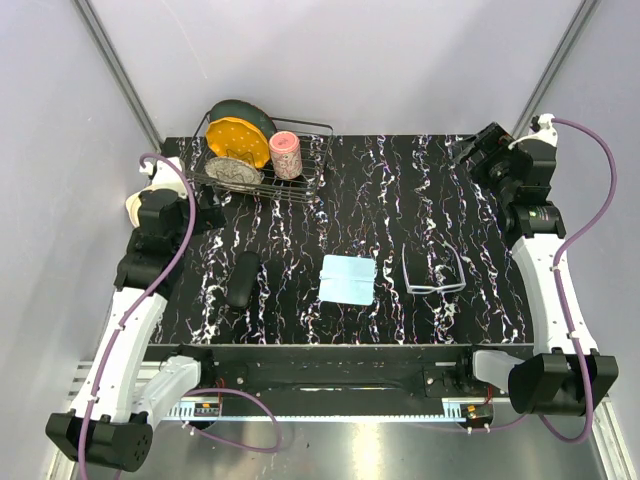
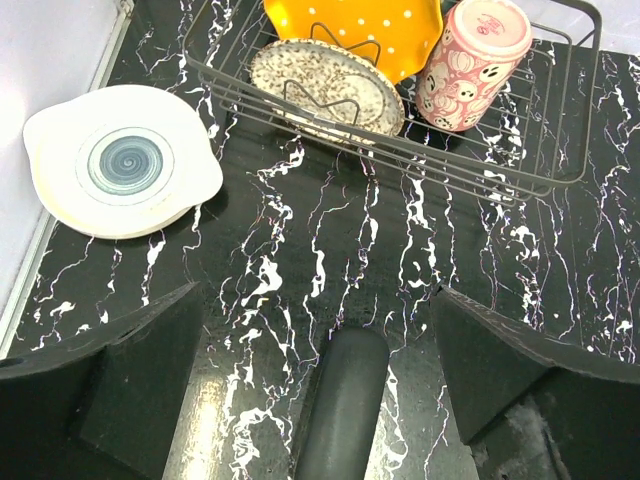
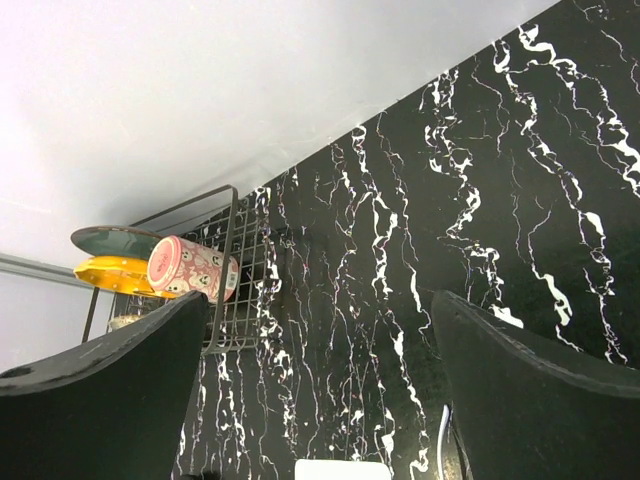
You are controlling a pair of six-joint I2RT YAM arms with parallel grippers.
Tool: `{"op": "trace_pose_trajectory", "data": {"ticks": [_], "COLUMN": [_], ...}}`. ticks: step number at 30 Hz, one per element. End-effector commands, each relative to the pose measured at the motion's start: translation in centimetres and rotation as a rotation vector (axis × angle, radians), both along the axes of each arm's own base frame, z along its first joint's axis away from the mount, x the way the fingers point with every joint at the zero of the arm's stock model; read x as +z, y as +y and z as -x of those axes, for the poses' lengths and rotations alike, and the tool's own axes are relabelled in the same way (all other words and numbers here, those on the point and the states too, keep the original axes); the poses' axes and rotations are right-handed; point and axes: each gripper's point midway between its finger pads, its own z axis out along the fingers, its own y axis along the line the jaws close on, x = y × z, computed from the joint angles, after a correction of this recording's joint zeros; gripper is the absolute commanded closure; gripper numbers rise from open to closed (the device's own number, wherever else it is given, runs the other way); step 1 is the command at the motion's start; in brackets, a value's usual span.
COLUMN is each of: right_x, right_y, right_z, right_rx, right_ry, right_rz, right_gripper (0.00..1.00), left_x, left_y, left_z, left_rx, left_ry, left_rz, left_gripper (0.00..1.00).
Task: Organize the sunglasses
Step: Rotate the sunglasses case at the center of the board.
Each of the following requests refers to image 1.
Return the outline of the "black glasses case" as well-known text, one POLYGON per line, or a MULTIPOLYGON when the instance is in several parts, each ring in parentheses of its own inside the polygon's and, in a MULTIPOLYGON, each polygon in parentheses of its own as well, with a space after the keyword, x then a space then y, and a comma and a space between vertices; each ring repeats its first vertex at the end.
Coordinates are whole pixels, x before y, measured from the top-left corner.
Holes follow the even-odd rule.
POLYGON ((261 260, 256 252, 241 253, 227 282, 226 303, 236 309, 246 308, 252 296, 261 260))

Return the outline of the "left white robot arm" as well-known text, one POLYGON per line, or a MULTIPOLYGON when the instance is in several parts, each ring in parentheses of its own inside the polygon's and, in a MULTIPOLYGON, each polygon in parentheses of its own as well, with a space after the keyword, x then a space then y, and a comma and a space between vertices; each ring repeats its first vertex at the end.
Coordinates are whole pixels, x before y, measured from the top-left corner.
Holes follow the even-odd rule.
POLYGON ((117 267, 105 332, 69 410, 51 414, 45 427, 82 479, 90 465, 137 471, 169 410, 188 392, 208 394, 216 382, 211 352, 179 346, 144 387, 136 386, 191 237, 211 225, 197 219, 201 210, 179 158, 147 153, 140 170, 150 183, 126 202, 134 229, 117 267))

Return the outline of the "light blue cleaning cloth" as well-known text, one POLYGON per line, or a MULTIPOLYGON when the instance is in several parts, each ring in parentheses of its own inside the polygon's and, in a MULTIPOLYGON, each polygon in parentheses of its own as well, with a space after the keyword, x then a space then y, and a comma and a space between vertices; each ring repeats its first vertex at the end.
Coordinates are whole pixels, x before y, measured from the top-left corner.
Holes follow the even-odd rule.
POLYGON ((374 302, 376 274, 372 258, 326 255, 319 275, 318 298, 322 302, 369 306, 374 302))

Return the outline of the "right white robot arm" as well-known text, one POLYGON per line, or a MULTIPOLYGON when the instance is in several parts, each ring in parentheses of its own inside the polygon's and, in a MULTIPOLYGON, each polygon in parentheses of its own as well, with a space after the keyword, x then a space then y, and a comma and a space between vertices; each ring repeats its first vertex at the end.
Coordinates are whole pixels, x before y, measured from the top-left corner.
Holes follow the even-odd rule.
POLYGON ((489 384, 506 392, 519 414, 587 416, 617 380, 582 316, 569 272, 560 210, 549 200, 556 169, 556 119, 533 119, 515 138, 496 122, 464 139, 455 161, 473 163, 472 181, 500 207, 498 225, 524 284, 534 330, 532 357, 478 349, 454 371, 454 384, 476 396, 489 384))

